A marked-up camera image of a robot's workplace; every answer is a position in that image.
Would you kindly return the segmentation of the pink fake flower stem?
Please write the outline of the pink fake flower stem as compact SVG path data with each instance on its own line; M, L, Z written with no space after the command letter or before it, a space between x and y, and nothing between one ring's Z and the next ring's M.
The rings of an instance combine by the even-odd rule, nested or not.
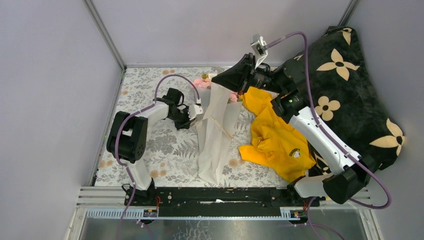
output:
M231 92L228 98L229 103L236 103L239 100L239 95L236 92Z
M193 81L193 84L197 88L210 89L212 80L210 79L208 74L204 73L200 78L195 79Z

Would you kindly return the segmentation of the white wrapping paper sheet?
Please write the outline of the white wrapping paper sheet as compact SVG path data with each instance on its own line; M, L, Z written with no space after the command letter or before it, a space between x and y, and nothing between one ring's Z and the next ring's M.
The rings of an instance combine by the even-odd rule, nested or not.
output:
M201 118L204 121L200 132L201 141L198 141L198 176L210 184L219 185L232 139L206 118L215 118L234 136L242 103L229 103L231 91L216 83L212 83L210 89L200 88L199 93L204 108Z

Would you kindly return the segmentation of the cream printed ribbon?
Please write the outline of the cream printed ribbon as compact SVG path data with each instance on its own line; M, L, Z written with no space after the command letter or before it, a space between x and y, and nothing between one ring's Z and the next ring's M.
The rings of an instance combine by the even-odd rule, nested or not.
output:
M228 130L226 130L223 124L219 123L214 117L209 116L206 118L206 120L211 120L214 123L214 125L218 127L230 140L233 139L233 135ZM199 118L195 121L195 124L194 124L197 131L197 139L199 142L201 142L201 128L203 125L203 121L204 121L203 118Z

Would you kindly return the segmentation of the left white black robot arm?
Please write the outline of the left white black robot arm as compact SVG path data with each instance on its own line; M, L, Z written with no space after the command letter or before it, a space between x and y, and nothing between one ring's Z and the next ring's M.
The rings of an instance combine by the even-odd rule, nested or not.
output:
M204 113L200 94L195 103L184 104L184 94L169 88L163 97L135 113L115 114L106 142L106 150L123 166L130 178L129 196L148 206L155 200L155 184L142 159L147 149L148 130L156 122L169 119L177 130L189 129L197 116Z

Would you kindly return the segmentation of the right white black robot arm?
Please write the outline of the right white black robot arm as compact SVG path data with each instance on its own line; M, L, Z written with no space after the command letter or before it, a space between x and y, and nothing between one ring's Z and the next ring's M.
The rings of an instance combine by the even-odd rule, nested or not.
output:
M302 176L289 184L286 198L291 205L326 196L344 204L369 183L377 165L369 155L361 156L350 148L319 119L310 107L311 101L298 90L306 76L299 60L289 59L272 70L265 63L256 65L255 56L247 53L231 68L212 76L211 81L239 94L250 87L277 93L270 102L274 113L300 132L326 161L330 174Z

